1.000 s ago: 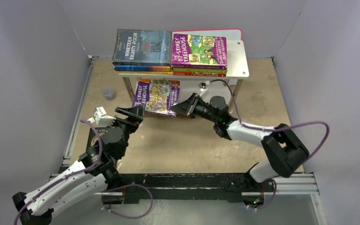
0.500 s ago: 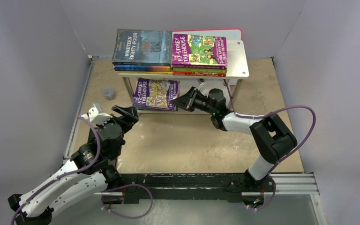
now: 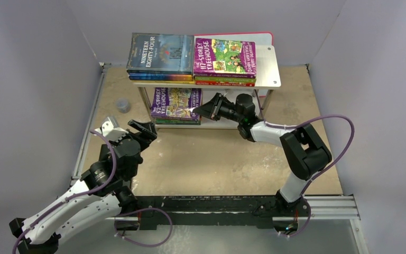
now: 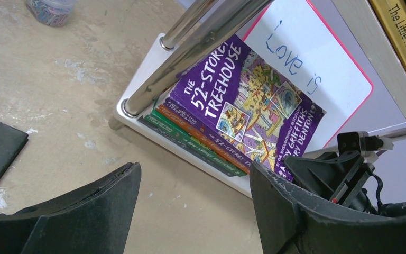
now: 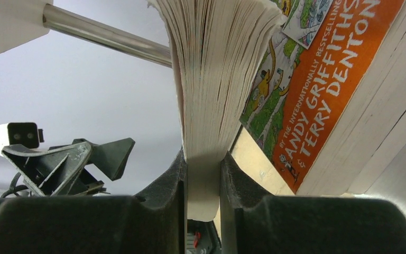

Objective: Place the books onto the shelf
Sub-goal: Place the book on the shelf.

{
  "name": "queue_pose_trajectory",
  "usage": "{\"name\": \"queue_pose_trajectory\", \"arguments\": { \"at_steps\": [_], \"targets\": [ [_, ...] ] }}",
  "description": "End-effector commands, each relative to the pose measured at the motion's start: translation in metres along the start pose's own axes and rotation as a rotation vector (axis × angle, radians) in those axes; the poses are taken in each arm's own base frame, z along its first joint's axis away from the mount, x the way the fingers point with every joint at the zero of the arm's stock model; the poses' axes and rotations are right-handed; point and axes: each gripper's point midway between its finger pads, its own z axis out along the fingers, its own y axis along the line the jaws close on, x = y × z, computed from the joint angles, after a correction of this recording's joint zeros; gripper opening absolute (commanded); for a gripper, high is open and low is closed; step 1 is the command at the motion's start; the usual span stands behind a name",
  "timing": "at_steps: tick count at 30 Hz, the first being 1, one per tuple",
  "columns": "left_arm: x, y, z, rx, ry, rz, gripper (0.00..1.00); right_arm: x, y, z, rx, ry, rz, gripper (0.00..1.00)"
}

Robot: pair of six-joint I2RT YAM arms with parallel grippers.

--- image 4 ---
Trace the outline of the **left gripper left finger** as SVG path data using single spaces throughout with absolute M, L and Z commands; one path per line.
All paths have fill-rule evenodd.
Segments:
M 139 163 L 14 214 L 0 214 L 0 253 L 123 253 L 140 189 Z

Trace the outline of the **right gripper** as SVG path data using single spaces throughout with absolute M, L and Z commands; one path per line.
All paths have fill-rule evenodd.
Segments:
M 325 152 L 316 159 L 287 156 L 284 165 L 299 187 L 360 212 L 378 214 L 364 188 L 375 166 L 359 154 Z

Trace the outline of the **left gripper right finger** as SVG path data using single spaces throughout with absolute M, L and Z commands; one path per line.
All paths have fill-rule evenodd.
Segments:
M 250 187 L 264 253 L 406 253 L 406 216 L 332 203 L 259 164 Z

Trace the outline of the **Little Women book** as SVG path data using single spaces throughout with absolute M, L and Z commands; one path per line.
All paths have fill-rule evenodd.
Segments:
M 219 163 L 217 163 L 214 159 L 209 159 L 207 156 L 203 155 L 202 153 L 191 149 L 190 147 L 188 147 L 185 143 L 177 140 L 176 138 L 173 138 L 171 135 L 166 134 L 166 132 L 164 132 L 163 130 L 161 130 L 160 128 L 154 126 L 152 123 L 150 123 L 148 120 L 145 120 L 143 118 L 141 118 L 139 120 L 142 124 L 144 124 L 145 126 L 148 126 L 151 130 L 153 130 L 154 132 L 156 132 L 157 134 L 163 136 L 164 138 L 166 138 L 167 140 L 173 142 L 174 144 L 180 146 L 182 149 L 184 149 L 185 151 L 189 152 L 190 154 L 194 155 L 195 157 L 197 157 L 198 159 L 204 161 L 206 164 L 213 166 L 214 168 L 216 168 L 218 171 L 220 171 L 221 173 L 225 174 L 228 177 L 234 177 L 234 176 L 238 176 L 238 170 L 237 171 L 233 171 L 231 169 L 228 169 L 226 166 L 222 166 Z

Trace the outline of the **purple Treehouse book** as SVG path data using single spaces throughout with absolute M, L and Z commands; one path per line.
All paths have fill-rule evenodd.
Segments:
M 236 35 L 182 75 L 159 105 L 249 169 L 256 162 L 287 180 L 284 158 L 304 154 L 325 115 Z

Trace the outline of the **orange Treehouse book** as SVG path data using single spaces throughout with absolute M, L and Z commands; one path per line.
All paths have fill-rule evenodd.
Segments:
M 170 119 L 172 122 L 177 124 L 179 127 L 186 130 L 193 137 L 197 138 L 203 144 L 207 145 L 218 155 L 222 156 L 224 159 L 226 159 L 229 162 L 231 162 L 232 164 L 234 164 L 236 167 L 238 167 L 240 170 L 242 170 L 246 174 L 248 174 L 248 175 L 250 174 L 250 170 L 247 166 L 245 166 L 243 163 L 241 163 L 238 159 L 234 158 L 225 149 L 222 149 L 220 146 L 215 144 L 212 140 L 210 140 L 209 138 L 204 136 L 201 132 L 199 132 L 197 129 L 195 129 L 192 125 L 190 125 L 189 123 L 184 121 L 182 118 L 180 118 L 178 115 L 176 115 L 171 109 L 167 108 L 164 105 L 159 105 L 155 109 L 157 111 L 159 111 L 161 114 L 163 114 L 164 116 L 166 116 L 168 119 Z

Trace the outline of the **yellow book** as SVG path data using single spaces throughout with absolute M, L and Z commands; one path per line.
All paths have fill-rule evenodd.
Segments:
M 406 72 L 406 1 L 369 1 Z

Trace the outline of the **dark green Treehouse book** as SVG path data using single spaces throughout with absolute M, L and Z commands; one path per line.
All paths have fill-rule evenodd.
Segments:
M 148 120 L 150 123 L 152 123 L 154 126 L 160 128 L 166 134 L 171 135 L 173 138 L 176 138 L 177 140 L 185 143 L 188 147 L 191 149 L 194 149 L 203 155 L 207 156 L 209 159 L 214 159 L 217 163 L 219 163 L 222 166 L 226 166 L 228 169 L 231 169 L 233 171 L 238 170 L 238 176 L 234 177 L 242 177 L 246 176 L 246 173 L 237 168 L 235 165 L 233 165 L 231 162 L 227 161 L 220 155 L 218 155 L 216 152 L 211 150 L 208 146 L 205 144 L 201 143 L 198 139 L 194 138 L 191 134 L 186 132 L 184 129 L 173 123 L 171 120 L 167 119 L 165 116 L 163 116 L 161 113 L 159 113 L 156 110 L 153 110 L 150 114 L 145 115 L 141 117 L 145 120 Z

